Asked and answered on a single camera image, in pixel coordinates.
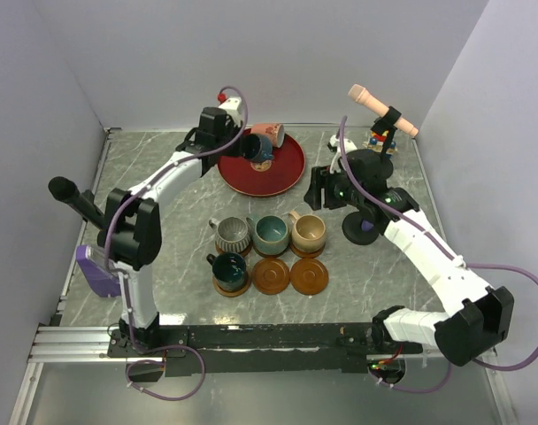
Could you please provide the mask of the dark blue small cup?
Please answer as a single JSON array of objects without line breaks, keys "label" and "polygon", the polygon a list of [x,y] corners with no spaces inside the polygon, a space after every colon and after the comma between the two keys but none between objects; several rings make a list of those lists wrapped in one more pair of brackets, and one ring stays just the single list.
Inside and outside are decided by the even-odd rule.
[{"label": "dark blue small cup", "polygon": [[273,144],[265,135],[247,134],[242,139],[241,149],[242,156],[251,163],[273,160]]}]

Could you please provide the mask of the beige ceramic mug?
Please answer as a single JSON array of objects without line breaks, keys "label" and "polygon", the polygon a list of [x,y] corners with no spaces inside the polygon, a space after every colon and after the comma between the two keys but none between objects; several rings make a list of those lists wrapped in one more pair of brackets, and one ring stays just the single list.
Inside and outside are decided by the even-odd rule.
[{"label": "beige ceramic mug", "polygon": [[292,244],[299,251],[313,253],[325,246],[327,228],[320,217],[313,214],[301,215],[295,210],[288,215],[292,221]]}]

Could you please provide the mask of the pink floral cup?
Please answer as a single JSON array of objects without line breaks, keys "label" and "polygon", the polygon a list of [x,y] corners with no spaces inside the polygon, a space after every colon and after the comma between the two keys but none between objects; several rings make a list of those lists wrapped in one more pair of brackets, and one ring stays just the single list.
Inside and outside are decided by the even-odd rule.
[{"label": "pink floral cup", "polygon": [[250,132],[266,136],[274,148],[280,148],[284,143],[285,128],[280,123],[258,123],[251,127]]}]

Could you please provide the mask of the teal glazed mug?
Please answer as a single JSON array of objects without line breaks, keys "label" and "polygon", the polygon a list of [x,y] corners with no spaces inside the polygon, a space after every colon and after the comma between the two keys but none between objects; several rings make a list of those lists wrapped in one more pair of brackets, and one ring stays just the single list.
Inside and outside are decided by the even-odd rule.
[{"label": "teal glazed mug", "polygon": [[290,231],[288,224],[281,217],[251,215],[246,218],[246,222],[250,228],[253,245],[262,252],[276,254],[288,247]]}]

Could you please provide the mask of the wooden coaster four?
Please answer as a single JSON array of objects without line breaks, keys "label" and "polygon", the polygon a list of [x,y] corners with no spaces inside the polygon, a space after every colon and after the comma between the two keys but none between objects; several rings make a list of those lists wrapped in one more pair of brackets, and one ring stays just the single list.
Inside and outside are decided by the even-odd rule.
[{"label": "wooden coaster four", "polygon": [[318,250],[316,251],[311,251],[311,252],[308,252],[308,251],[302,251],[300,249],[298,249],[294,244],[290,244],[290,250],[299,258],[302,258],[302,259],[314,259],[314,258],[317,258],[324,250],[325,250],[326,246],[323,245],[322,247],[320,247]]}]

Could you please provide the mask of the wooden coaster three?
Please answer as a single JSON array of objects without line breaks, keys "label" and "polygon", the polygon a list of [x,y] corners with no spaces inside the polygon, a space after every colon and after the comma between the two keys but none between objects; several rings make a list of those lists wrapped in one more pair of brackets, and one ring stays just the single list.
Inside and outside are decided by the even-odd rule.
[{"label": "wooden coaster three", "polygon": [[288,251],[288,247],[285,248],[283,251],[279,252],[279,253],[276,253],[276,254],[269,254],[269,253],[265,253],[265,252],[262,252],[261,250],[259,250],[255,245],[253,246],[253,250],[255,251],[255,253],[263,258],[278,258],[280,256],[282,256],[284,253],[286,253]]}]

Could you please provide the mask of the wooden coaster five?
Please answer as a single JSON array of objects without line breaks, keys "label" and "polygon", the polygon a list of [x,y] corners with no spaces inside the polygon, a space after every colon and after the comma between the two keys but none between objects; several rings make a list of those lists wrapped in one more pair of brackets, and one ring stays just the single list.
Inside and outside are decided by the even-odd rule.
[{"label": "wooden coaster five", "polygon": [[314,296],[327,287],[328,271],[317,259],[299,259],[290,269],[290,282],[297,292]]}]

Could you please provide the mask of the grey striped mug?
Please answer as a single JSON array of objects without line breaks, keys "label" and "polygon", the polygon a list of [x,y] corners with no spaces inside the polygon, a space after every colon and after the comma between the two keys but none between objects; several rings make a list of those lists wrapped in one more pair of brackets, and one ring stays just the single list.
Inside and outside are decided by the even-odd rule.
[{"label": "grey striped mug", "polygon": [[209,226],[215,233],[215,244],[222,252],[241,253],[251,244],[248,224],[238,217],[223,220],[210,218]]}]

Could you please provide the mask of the wooden coaster six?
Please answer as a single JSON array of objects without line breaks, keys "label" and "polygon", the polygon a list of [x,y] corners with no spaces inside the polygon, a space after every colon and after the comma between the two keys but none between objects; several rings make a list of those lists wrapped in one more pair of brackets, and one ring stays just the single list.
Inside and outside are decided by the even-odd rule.
[{"label": "wooden coaster six", "polygon": [[261,259],[253,268],[252,283],[263,294],[277,295],[288,287],[289,282],[289,268],[280,259]]}]

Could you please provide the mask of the dark green mug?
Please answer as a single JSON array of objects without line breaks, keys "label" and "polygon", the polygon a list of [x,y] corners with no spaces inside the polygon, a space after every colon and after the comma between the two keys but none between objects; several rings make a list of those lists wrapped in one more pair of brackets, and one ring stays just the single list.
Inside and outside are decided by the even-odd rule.
[{"label": "dark green mug", "polygon": [[242,255],[234,252],[224,252],[218,256],[208,254],[206,260],[221,289],[235,292],[245,285],[247,265]]}]

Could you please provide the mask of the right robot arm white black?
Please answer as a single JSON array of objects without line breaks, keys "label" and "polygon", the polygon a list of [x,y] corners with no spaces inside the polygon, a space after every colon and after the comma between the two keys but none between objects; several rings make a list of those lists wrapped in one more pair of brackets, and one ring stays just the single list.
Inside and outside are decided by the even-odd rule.
[{"label": "right robot arm white black", "polygon": [[418,202],[402,188],[390,188],[393,165],[370,150],[348,151],[345,172],[334,148],[329,166],[315,166],[304,196],[312,210],[354,207],[342,222],[352,243],[370,245],[383,236],[424,277],[442,302],[441,312],[420,312],[401,305],[373,317],[372,340],[381,352],[401,343],[437,348],[455,366],[463,366],[504,341],[511,325],[513,295],[493,288],[465,265],[440,237]]}]

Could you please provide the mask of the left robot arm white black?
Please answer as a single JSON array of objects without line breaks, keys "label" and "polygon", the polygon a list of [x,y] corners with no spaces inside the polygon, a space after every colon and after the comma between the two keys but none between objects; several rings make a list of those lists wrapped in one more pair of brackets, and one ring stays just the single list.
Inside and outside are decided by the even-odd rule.
[{"label": "left robot arm white black", "polygon": [[247,118],[247,106],[238,97],[203,108],[198,126],[155,173],[128,190],[114,189],[107,197],[104,229],[97,242],[119,278],[119,330],[142,356],[153,354],[161,345],[151,267],[162,246],[160,208],[203,177],[220,156],[240,153]]}]

